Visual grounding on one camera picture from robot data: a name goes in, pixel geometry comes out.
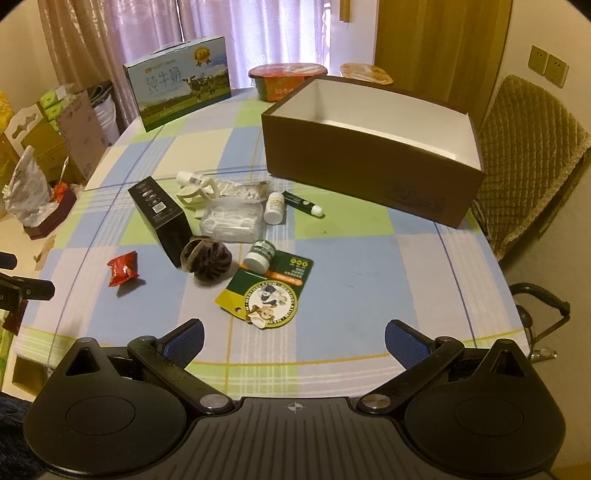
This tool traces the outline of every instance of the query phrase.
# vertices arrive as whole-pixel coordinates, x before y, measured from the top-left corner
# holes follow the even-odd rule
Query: brown quilted fabric
[[[591,135],[542,87],[509,75],[479,141],[486,176],[477,198],[500,260],[569,178]]]

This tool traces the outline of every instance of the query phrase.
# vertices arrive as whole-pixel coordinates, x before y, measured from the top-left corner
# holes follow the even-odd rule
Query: wall socket
[[[548,52],[535,45],[531,46],[530,60],[527,66],[536,73],[543,75],[548,64]]]
[[[558,88],[562,88],[564,86],[564,81],[566,80],[566,75],[568,72],[569,66],[565,62],[554,55],[550,55],[548,57],[548,66],[546,67],[544,76],[549,81],[554,83]]]

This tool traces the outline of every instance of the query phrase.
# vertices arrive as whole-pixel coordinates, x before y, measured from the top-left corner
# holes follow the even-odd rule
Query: tablecloth
[[[51,301],[30,302],[17,355],[56,366],[76,338],[125,345],[201,319],[205,346],[187,369],[234,398],[361,395],[402,371],[384,329],[402,319],[425,335],[466,346],[527,342],[501,270],[469,214],[458,229],[342,194],[273,179],[265,169],[253,89],[236,92],[149,133],[136,120],[112,147],[62,225],[40,274]],[[292,321],[259,330],[214,303],[227,282],[204,287],[175,269],[144,225],[127,189],[152,175],[167,192],[179,170],[234,181],[270,180],[320,205],[317,219],[288,208],[265,237],[314,260]],[[359,176],[379,174],[364,158]],[[196,230],[196,220],[191,220]],[[248,245],[229,244],[237,260]],[[113,257],[136,250],[141,282],[109,288]]]

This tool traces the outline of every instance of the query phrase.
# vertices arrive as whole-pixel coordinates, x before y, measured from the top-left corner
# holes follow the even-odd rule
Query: circular logo
[[[246,316],[259,328],[280,327],[296,313],[297,298],[287,284],[267,280],[253,285],[245,295]]]

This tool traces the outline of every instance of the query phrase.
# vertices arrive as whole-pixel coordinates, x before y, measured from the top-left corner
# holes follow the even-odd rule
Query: pill bottle
[[[257,240],[252,244],[246,257],[244,257],[244,264],[248,270],[263,275],[269,270],[269,265],[276,252],[277,249],[271,242],[268,242],[267,240]]]
[[[273,192],[269,195],[263,218],[269,225],[278,225],[283,220],[283,211],[285,210],[285,199],[279,192]]]

